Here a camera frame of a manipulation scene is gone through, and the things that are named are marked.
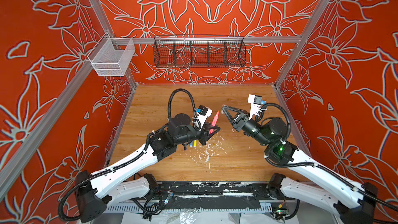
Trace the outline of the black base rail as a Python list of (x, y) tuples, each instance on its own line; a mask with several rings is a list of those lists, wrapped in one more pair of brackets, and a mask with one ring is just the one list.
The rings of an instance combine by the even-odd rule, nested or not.
[(296, 200), (271, 197), (266, 182), (249, 181), (160, 181), (158, 190), (138, 199), (140, 205), (155, 193), (165, 200), (173, 196), (163, 208), (164, 214), (183, 211), (225, 211), (230, 213), (271, 213), (278, 209), (292, 212)]

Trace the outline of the aluminium right floor rail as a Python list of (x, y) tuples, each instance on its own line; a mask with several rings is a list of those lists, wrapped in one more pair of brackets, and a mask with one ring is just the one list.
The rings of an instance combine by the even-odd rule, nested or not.
[[(297, 122), (294, 120), (280, 89), (275, 85), (273, 85), (272, 88), (277, 97), (278, 104), (280, 106), (282, 106), (287, 111), (289, 118), (291, 120), (292, 127), (291, 127), (291, 135), (288, 138), (289, 142), (294, 143), (302, 152), (306, 153), (307, 157), (311, 158), (312, 155), (306, 145), (305, 139), (303, 138), (302, 133), (300, 132), (299, 126), (298, 126)], [(307, 183), (312, 183), (312, 184), (315, 183), (308, 176), (305, 176), (303, 174), (300, 174), (299, 172), (292, 171), (287, 168), (275, 168), (274, 172), (284, 174), (284, 175), (294, 178), (294, 179), (299, 179), (299, 178), (304, 179), (304, 182), (307, 182)]]

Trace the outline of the pink marker pen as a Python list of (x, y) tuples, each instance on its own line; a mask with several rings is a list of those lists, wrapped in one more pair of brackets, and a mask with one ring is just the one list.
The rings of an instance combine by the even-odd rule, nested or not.
[(212, 123), (211, 123), (212, 128), (209, 130), (209, 134), (212, 134), (215, 131), (215, 129), (217, 127), (218, 119), (219, 119), (219, 111), (216, 112), (216, 114), (212, 120)]

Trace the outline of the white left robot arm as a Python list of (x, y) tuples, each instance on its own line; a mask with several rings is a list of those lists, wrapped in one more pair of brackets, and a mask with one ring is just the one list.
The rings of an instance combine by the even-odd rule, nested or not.
[(151, 174), (130, 182), (126, 182), (126, 179), (172, 155), (178, 145), (187, 146), (193, 141), (206, 145), (220, 131), (219, 126), (211, 125), (206, 119), (203, 117), (192, 124), (188, 115), (178, 114), (158, 130), (149, 133), (145, 144), (127, 157), (91, 174), (80, 172), (75, 186), (69, 191), (69, 194), (74, 194), (79, 211), (73, 220), (89, 222), (99, 217), (109, 205), (143, 198), (157, 188)]

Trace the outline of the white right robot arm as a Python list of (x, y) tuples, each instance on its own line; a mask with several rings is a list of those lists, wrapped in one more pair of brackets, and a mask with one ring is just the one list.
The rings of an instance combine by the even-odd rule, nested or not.
[(231, 126), (265, 146), (264, 158), (272, 166), (299, 173), (316, 187), (301, 185), (275, 173), (268, 184), (272, 195), (295, 198), (329, 211), (344, 224), (373, 224), (378, 189), (340, 175), (317, 162), (297, 146), (288, 142), (291, 121), (278, 104), (255, 105), (255, 112), (222, 107)]

